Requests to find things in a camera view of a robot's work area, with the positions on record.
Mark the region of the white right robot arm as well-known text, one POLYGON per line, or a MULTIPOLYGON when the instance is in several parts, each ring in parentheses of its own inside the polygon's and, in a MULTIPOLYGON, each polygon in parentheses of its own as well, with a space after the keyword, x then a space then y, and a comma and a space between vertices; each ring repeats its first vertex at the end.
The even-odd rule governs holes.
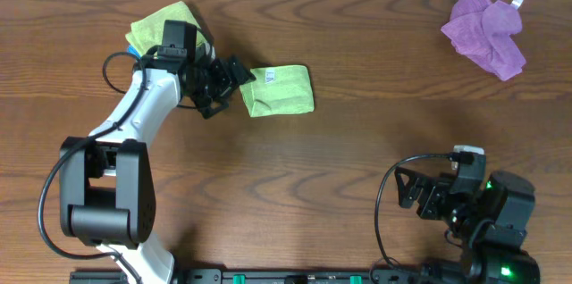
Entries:
POLYGON ((399 205, 418 203, 424 220, 444 221, 446 238, 458 239, 457 262, 433 260, 418 278, 432 283, 538 283, 540 268, 522 249, 535 205, 533 184, 507 171, 488 179, 480 168, 459 168, 437 178, 398 168, 399 205))

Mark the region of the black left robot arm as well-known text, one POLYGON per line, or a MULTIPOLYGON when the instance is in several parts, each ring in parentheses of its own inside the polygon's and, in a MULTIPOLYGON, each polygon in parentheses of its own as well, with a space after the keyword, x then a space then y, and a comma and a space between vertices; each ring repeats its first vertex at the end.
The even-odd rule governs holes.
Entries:
POLYGON ((156 193, 148 149, 169 113, 190 98, 208 119, 253 81, 236 56, 154 46, 135 57, 132 82, 109 117, 86 137, 68 137, 55 167, 60 225, 67 237, 111 257, 129 283, 171 283, 175 258, 153 231, 156 193))

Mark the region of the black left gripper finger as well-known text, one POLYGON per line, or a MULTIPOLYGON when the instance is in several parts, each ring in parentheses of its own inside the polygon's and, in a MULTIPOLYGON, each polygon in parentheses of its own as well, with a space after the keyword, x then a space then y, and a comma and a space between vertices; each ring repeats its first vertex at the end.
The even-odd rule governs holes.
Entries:
POLYGON ((210 95, 197 96, 196 107, 204 119, 210 119, 229 107, 229 97, 210 95))
POLYGON ((234 85, 241 86, 256 80, 255 75, 239 60, 236 55, 229 57, 228 65, 234 85))

